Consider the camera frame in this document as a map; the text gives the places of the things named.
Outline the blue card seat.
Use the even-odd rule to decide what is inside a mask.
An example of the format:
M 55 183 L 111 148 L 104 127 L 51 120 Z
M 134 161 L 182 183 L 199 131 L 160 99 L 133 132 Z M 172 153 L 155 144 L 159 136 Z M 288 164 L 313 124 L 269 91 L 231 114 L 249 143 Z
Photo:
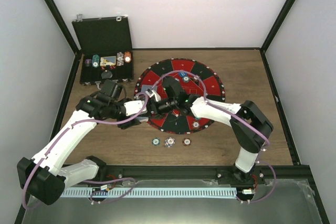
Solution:
M 153 87 L 152 85 L 147 85 L 147 84 L 141 85 L 141 92 L 146 92 L 148 90 L 155 90 L 155 91 L 157 91 L 157 86 Z

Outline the green poker chip stack table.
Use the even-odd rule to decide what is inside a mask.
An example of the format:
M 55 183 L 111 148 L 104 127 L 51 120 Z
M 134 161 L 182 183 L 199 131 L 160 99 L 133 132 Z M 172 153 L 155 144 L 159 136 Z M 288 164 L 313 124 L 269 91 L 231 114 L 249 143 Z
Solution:
M 159 138 L 154 138 L 154 139 L 152 140 L 152 144 L 153 144 L 154 146 L 159 145 L 159 144 L 160 144 L 160 139 L 159 139 Z

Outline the blue small blind button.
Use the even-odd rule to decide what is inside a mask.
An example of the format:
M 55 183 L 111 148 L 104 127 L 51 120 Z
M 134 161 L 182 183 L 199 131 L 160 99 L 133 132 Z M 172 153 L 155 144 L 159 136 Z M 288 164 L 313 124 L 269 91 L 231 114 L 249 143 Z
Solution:
M 179 74 L 180 77 L 187 76 L 187 73 L 184 72 L 184 71 L 180 71 L 178 74 Z

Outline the brown poker chip stack table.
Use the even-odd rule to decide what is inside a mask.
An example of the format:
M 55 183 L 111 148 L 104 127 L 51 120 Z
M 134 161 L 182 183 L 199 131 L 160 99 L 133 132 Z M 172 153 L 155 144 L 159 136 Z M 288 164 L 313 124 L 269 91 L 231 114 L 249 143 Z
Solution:
M 184 138 L 183 139 L 183 145 L 184 146 L 189 146 L 191 144 L 191 140 L 189 138 Z

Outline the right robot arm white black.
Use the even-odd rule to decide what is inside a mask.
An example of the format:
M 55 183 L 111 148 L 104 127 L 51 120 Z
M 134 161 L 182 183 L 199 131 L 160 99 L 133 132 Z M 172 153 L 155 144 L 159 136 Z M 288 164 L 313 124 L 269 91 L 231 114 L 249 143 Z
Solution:
M 151 98 L 147 105 L 151 118 L 163 116 L 173 110 L 195 118 L 210 119 L 230 126 L 240 145 L 233 168 L 233 177 L 244 184 L 252 177 L 252 169 L 259 153 L 270 145 L 273 125 L 251 101 L 243 104 L 209 100 L 200 95 L 187 95 L 185 99 L 166 98 L 156 101 Z

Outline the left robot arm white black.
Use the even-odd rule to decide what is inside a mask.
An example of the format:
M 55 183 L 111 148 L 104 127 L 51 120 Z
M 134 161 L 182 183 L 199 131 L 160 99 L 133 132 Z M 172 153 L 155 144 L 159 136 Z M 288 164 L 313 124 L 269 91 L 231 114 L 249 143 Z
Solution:
M 98 124 L 121 125 L 145 114 L 149 97 L 141 92 L 134 100 L 115 101 L 114 97 L 95 92 L 80 100 L 65 126 L 32 158 L 22 158 L 17 164 L 19 183 L 23 190 L 22 206 L 32 196 L 39 203 L 51 205 L 61 194 L 78 183 L 107 185 L 120 179 L 106 180 L 105 162 L 89 156 L 83 161 L 64 167 L 64 163 L 81 140 Z

